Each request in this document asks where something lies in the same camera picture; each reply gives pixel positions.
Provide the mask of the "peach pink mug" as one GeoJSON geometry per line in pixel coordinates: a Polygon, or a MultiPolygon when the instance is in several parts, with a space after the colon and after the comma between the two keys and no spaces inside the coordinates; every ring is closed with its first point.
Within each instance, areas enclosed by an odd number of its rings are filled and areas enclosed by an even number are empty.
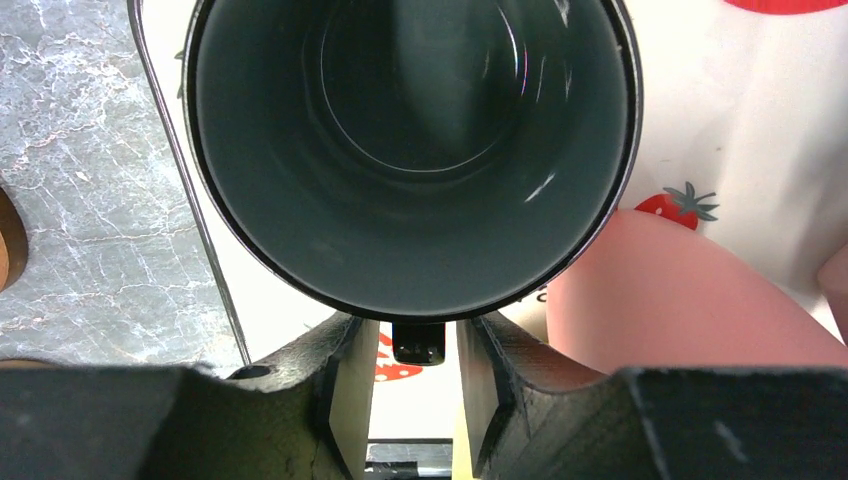
{"type": "Polygon", "coordinates": [[[594,370],[837,366],[847,349],[789,295],[706,237],[620,210],[547,288],[550,345],[594,370]]]}

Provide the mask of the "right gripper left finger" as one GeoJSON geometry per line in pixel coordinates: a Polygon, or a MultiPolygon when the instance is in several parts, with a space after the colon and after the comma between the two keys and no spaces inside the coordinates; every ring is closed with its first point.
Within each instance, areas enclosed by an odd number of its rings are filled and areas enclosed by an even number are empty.
{"type": "Polygon", "coordinates": [[[336,314],[219,379],[184,366],[1,370],[5,479],[359,479],[379,326],[336,314]]]}

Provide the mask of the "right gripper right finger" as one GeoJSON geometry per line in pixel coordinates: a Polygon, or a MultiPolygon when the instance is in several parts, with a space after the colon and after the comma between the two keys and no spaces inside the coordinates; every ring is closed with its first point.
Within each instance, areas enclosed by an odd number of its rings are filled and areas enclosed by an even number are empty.
{"type": "Polygon", "coordinates": [[[843,479],[847,373],[625,368],[603,375],[498,313],[458,323],[480,479],[843,479]]]}

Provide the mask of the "wooden coaster four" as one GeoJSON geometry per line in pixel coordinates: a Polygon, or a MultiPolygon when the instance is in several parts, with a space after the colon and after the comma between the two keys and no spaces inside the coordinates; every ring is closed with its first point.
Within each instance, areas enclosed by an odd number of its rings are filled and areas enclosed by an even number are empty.
{"type": "Polygon", "coordinates": [[[23,221],[10,197],[1,189],[1,291],[8,289],[24,273],[28,253],[23,221]]]}

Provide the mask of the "grey green mug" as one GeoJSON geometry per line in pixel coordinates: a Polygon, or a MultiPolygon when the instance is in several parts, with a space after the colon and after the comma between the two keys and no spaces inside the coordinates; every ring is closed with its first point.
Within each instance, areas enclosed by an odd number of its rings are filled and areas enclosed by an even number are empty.
{"type": "Polygon", "coordinates": [[[620,1],[200,1],[182,78],[239,242],[405,331],[568,268],[617,208],[643,116],[620,1]]]}

